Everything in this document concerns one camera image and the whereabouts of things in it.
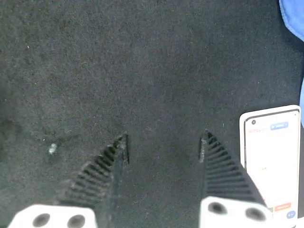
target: screw hole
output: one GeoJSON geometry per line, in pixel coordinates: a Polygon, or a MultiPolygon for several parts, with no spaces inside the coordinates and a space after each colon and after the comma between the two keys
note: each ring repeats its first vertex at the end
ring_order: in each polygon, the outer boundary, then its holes
{"type": "Polygon", "coordinates": [[[265,221],[266,217],[263,212],[256,208],[248,208],[246,210],[246,216],[256,221],[265,221]]]}
{"type": "Polygon", "coordinates": [[[219,215],[227,214],[227,210],[224,207],[224,205],[217,203],[217,202],[213,202],[213,203],[209,204],[208,210],[213,213],[219,214],[219,215]]]}
{"type": "Polygon", "coordinates": [[[33,226],[42,227],[48,223],[49,218],[50,218],[50,215],[47,213],[38,215],[33,221],[33,226]]]}
{"type": "Polygon", "coordinates": [[[74,215],[67,222],[68,228],[81,228],[84,226],[86,220],[83,215],[74,215]]]}

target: black carpet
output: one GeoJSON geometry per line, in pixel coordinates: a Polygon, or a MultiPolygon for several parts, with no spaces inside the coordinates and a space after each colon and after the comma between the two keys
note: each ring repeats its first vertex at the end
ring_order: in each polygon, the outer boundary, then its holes
{"type": "Polygon", "coordinates": [[[298,103],[303,53],[276,0],[2,0],[0,225],[127,131],[118,227],[197,227],[200,134],[239,153],[242,113],[298,103]]]}

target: white phone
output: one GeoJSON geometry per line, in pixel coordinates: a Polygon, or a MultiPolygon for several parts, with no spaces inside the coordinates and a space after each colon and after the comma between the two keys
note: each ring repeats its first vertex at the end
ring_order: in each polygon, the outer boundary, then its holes
{"type": "Polygon", "coordinates": [[[301,108],[289,105],[240,117],[241,163],[273,218],[292,228],[298,217],[301,108]]]}

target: blue button on screen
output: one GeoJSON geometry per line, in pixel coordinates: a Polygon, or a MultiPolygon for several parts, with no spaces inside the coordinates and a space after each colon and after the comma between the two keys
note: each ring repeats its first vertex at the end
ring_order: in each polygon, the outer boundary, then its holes
{"type": "Polygon", "coordinates": [[[286,217],[289,218],[289,219],[292,219],[294,216],[295,216],[295,211],[292,210],[292,211],[290,211],[290,212],[287,213],[286,217]]]}

